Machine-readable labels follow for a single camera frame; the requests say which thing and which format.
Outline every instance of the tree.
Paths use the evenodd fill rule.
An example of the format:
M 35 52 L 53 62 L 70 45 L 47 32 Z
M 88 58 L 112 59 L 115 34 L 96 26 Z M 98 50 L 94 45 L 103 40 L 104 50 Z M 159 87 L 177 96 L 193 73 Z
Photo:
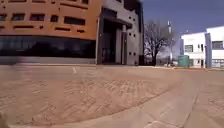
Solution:
M 156 65 L 156 57 L 166 47 L 172 47 L 174 34 L 169 31 L 168 25 L 161 25 L 160 22 L 148 21 L 145 25 L 144 42 L 145 55 L 152 57 L 152 65 Z

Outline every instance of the white wall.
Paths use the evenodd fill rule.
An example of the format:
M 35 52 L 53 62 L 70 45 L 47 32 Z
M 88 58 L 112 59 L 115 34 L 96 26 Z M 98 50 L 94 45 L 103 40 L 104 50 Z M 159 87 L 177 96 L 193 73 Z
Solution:
M 205 33 L 187 34 L 182 36 L 184 46 L 193 45 L 193 52 L 184 52 L 184 55 L 188 55 L 190 59 L 193 59 L 194 67 L 201 67 L 201 62 L 198 60 L 204 60 L 205 66 Z
M 224 41 L 224 26 L 208 28 L 207 32 L 211 35 L 211 41 Z M 212 50 L 212 59 L 224 59 L 224 49 Z

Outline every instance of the sidewalk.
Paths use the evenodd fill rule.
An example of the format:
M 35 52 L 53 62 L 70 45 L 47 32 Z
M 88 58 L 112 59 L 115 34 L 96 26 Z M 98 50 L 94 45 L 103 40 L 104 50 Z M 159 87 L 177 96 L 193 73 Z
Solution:
M 198 91 L 198 86 L 185 82 L 140 106 L 117 114 L 49 127 L 11 128 L 181 128 L 192 111 Z

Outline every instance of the paved plaza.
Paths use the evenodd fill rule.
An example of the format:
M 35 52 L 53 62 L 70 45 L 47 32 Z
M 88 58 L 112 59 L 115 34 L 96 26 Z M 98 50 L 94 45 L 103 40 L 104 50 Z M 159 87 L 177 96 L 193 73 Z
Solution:
M 12 128 L 223 128 L 224 72 L 0 66 Z

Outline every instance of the building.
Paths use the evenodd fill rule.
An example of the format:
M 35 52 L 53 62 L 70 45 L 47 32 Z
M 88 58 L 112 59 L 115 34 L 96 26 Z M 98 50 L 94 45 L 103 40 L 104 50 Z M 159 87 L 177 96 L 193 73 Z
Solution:
M 182 36 L 184 55 L 190 65 L 202 68 L 224 68 L 224 26 L 208 28 L 206 32 Z
M 138 65 L 144 60 L 142 4 L 138 0 L 1 0 L 0 56 L 32 62 Z

